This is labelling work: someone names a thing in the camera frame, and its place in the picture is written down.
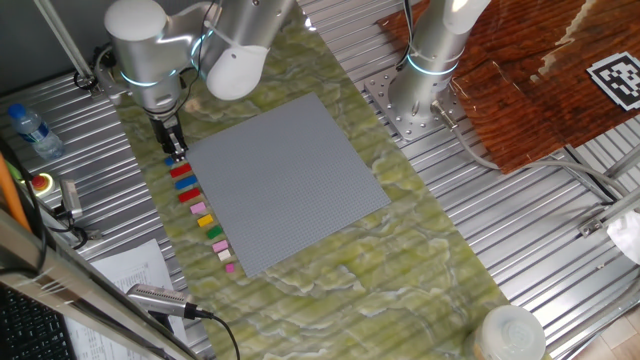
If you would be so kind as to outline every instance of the metal slatted floor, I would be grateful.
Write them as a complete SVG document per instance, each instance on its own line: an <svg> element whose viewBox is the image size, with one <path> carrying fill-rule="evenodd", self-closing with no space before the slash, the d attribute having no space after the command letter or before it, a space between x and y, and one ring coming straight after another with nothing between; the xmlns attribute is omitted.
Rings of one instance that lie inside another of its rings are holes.
<svg viewBox="0 0 640 360"><path fill-rule="evenodd" d="M375 21L401 10L400 0L299 3L359 89L367 76L392 67L399 58L401 45L383 34ZM46 117L66 144L64 157L46 163L13 134L5 114L17 101ZM85 258L103 258L156 239L174 287L188 291L115 109L105 97L92 99L68 75L0 99L0 114L0 131L30 171L76 180L86 211L78 223L101 229L104 236L81 251ZM472 148L485 153L469 122L460 126ZM588 238L580 235L577 227L600 209L601 199L567 171L547 167L505 176L476 165L444 128L410 144L391 128L389 133L507 298L540 320L549 344L611 301L638 275L638 267L604 232ZM604 171L639 143L640 120L632 119L577 151ZM620 181L633 190L640 183L640 168ZM59 192L46 201L57 205ZM212 354L202 324L185 325L189 345L201 355ZM587 333L552 356L585 340Z"/></svg>

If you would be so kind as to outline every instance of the gray cable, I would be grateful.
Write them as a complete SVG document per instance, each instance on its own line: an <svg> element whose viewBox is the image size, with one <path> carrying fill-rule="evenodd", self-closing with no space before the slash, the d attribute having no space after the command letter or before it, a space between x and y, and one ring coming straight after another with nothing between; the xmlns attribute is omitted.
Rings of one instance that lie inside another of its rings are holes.
<svg viewBox="0 0 640 360"><path fill-rule="evenodd" d="M460 133L460 130L458 128L454 128L453 129L453 133L456 135L456 137L458 138L458 141L460 141L460 144L462 145L462 147L469 153L469 155L471 155L471 157L480 165L487 167L489 169L494 169L494 170L499 170L500 167L498 167L498 165L492 163L491 161L487 161L485 159L483 159L482 157L480 157L478 154L476 154L471 147L469 147L469 144L467 144L467 142L464 140L464 138L462 137L462 133ZM593 175L596 179L602 181L603 183L611 186L615 191L617 191L618 193L620 193L620 195L622 196L626 196L629 194L629 192L627 190L625 190L622 186L620 186L617 182L615 182L614 180L612 180L611 178L599 173L598 171L581 165L581 164L576 164L576 163L572 163L572 162L568 162L568 161L561 161L561 160L541 160L541 161L536 161L534 163L531 164L527 164L524 165L523 168L533 168L533 167L541 167L541 166L562 166L562 167L566 167L566 168L570 168L576 171L580 171L580 172L584 172L587 174L591 174Z"/></svg>

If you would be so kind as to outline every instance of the plastic bottle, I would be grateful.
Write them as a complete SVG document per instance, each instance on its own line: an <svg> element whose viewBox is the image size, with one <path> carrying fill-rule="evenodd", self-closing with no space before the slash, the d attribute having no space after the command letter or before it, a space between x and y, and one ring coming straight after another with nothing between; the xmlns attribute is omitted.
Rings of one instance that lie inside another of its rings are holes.
<svg viewBox="0 0 640 360"><path fill-rule="evenodd" d="M22 138L31 143L33 149L45 160L59 158L64 154L64 145L40 115L22 104L9 107L11 125Z"/></svg>
<svg viewBox="0 0 640 360"><path fill-rule="evenodd" d="M477 360L540 360L545 350L538 319L513 305L491 310L464 346L467 358Z"/></svg>

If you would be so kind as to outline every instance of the metal base plate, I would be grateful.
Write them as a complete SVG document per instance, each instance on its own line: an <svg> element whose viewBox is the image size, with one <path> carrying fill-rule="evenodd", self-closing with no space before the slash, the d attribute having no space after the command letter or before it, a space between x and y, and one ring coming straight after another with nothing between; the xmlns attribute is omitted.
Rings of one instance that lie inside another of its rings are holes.
<svg viewBox="0 0 640 360"><path fill-rule="evenodd" d="M394 105L389 100L389 84L396 77L396 74L395 68L389 68L367 78L364 82L365 90L371 94L375 106L389 118L389 124L407 142L420 139L442 127L444 122L440 116L430 112L427 112L427 116L419 117L418 115L411 119L402 118L396 113ZM439 93L437 98L441 106L456 121L466 117L464 109L460 106L456 93L451 86Z"/></svg>

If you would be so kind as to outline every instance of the table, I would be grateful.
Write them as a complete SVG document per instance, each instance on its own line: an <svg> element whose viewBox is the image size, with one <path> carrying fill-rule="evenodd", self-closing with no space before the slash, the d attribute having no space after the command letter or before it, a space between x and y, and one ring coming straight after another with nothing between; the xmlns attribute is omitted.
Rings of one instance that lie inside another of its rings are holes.
<svg viewBox="0 0 640 360"><path fill-rule="evenodd" d="M248 97L222 102L203 82L194 85L181 113L187 143L313 91L392 204L252 279L239 264L227 274L190 203L179 203L144 111L124 99L118 114L189 289L229 323L243 359L456 356L485 314L507 301L304 20L294 7ZM226 331L206 328L217 356L233 359Z"/></svg>

